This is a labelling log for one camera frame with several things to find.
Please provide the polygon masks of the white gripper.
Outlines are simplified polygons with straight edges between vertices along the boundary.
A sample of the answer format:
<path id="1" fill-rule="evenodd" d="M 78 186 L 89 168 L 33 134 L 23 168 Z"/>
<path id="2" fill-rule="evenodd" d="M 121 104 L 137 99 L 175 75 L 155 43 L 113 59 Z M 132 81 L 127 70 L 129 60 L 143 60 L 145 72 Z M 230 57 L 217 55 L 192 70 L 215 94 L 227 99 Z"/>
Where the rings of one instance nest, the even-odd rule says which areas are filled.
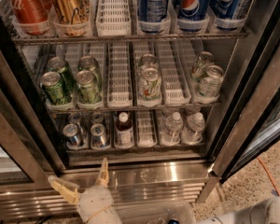
<path id="1" fill-rule="evenodd" d="M 122 224 L 114 207 L 110 190 L 108 160 L 103 158 L 95 185 L 79 194 L 79 185 L 63 180 L 54 175 L 48 177 L 53 189 L 59 192 L 72 205 L 77 205 L 77 211 L 85 224 Z"/>

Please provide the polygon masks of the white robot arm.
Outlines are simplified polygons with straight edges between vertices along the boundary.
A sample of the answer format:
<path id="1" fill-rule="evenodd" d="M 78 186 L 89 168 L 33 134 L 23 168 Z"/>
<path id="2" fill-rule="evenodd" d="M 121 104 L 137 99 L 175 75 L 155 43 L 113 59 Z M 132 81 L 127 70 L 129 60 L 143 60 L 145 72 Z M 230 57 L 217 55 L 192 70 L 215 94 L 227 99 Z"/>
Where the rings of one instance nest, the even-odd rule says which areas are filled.
<path id="1" fill-rule="evenodd" d="M 96 181 L 80 190 L 79 185 L 55 175 L 49 184 L 76 207 L 84 224 L 280 224 L 280 197 L 197 222 L 184 202 L 135 204 L 118 209 L 108 188 L 108 160 L 103 159 Z"/>

